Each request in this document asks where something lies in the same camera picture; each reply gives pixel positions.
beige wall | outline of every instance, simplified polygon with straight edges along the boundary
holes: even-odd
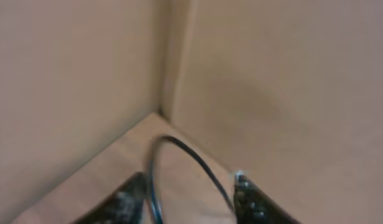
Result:
[[[383,1],[193,3],[172,124],[302,223],[383,223]]]
[[[166,7],[0,1],[0,223],[156,110]]]

